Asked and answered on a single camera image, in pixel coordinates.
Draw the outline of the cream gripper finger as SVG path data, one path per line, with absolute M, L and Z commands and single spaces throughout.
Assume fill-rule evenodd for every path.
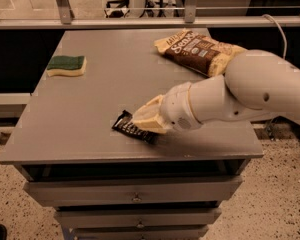
M 165 134 L 167 129 L 165 128 L 163 118 L 156 114 L 150 118 L 139 118 L 136 115 L 132 117 L 132 122 L 139 129 L 143 131 L 154 132 L 158 134 Z
M 143 120 L 143 119 L 151 118 L 157 114 L 158 107 L 159 107 L 159 100 L 157 98 L 153 98 L 152 100 L 147 102 L 145 105 L 140 107 L 133 114 L 133 119 L 134 120 Z

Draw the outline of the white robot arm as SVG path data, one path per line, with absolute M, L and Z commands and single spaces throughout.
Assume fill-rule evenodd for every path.
M 132 116 L 140 129 L 165 134 L 212 121 L 262 121 L 278 116 L 300 125 L 300 69 L 270 52 L 248 50 L 223 75 L 186 82 L 159 95 Z

